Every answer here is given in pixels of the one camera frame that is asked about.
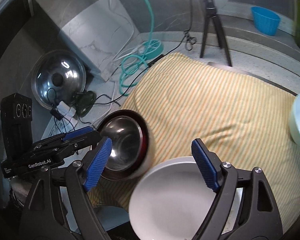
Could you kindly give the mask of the red steel bowl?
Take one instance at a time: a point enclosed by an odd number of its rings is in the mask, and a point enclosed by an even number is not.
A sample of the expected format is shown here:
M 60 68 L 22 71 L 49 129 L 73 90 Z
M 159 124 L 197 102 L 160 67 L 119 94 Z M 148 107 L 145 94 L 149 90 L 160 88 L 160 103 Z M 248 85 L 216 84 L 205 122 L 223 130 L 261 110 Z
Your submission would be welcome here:
M 102 177 L 108 181 L 125 181 L 145 174 L 154 161 L 154 135 L 137 112 L 114 111 L 98 125 L 97 131 L 112 140 L 112 150 Z

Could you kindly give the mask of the white plate grey leaf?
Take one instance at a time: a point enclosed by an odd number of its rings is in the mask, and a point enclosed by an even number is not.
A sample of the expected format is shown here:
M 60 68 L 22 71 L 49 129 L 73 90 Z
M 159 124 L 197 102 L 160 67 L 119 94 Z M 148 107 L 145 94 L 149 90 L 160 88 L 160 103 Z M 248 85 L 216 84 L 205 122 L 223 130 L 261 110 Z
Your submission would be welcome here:
M 151 168 L 135 187 L 130 223 L 139 239 L 192 239 L 215 196 L 193 157 L 173 158 Z

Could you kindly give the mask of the dark green round fan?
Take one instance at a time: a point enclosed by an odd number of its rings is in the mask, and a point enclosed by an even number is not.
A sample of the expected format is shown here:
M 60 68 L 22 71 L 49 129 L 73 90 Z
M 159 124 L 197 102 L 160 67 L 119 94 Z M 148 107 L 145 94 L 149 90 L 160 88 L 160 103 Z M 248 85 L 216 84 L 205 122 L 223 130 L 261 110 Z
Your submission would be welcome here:
M 78 117 L 86 116 L 96 101 L 96 93 L 89 90 L 86 92 L 76 92 L 72 96 L 73 106 Z

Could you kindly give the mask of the white power adapter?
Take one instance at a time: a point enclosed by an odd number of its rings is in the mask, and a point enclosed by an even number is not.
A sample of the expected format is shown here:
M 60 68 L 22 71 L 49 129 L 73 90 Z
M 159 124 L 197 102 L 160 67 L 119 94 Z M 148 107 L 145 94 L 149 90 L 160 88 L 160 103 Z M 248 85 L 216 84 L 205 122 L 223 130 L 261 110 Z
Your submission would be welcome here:
M 67 115 L 70 111 L 70 107 L 64 102 L 64 101 L 61 101 L 57 107 L 56 107 L 57 111 L 62 115 Z

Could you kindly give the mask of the yellow striped cloth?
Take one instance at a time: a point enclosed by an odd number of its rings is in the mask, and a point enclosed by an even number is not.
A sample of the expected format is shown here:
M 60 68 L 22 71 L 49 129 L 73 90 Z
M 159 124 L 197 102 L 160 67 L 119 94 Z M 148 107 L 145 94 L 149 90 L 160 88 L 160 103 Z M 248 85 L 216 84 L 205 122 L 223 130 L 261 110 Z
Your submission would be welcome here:
M 199 138 L 236 168 L 261 167 L 287 231 L 300 216 L 300 146 L 288 127 L 294 99 L 255 77 L 173 53 L 146 72 L 122 109 L 147 122 L 154 165 L 190 155 Z

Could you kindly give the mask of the black tripod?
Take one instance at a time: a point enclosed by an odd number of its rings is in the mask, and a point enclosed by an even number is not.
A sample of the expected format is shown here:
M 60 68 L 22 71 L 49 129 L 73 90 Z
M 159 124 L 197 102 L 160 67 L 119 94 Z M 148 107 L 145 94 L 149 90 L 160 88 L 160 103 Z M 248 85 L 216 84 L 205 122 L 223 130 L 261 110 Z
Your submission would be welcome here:
M 204 28 L 203 28 L 202 46 L 200 50 L 200 58 L 202 59 L 204 57 L 207 35 L 209 30 L 209 23 L 210 21 L 212 21 L 217 35 L 219 48 L 224 49 L 228 66 L 232 67 L 230 50 L 221 23 L 221 19 L 217 14 L 217 8 L 215 6 L 214 0 L 204 0 L 204 5 L 205 5 L 205 16 L 204 16 Z

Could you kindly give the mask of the blue plastic basket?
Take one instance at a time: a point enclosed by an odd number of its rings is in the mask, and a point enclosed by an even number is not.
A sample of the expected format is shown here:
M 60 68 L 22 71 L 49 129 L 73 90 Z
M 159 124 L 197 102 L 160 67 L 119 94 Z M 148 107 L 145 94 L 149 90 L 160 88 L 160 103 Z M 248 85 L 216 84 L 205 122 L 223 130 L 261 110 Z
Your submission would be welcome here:
M 251 7 L 255 28 L 263 34 L 274 36 L 279 27 L 281 18 L 269 9 Z

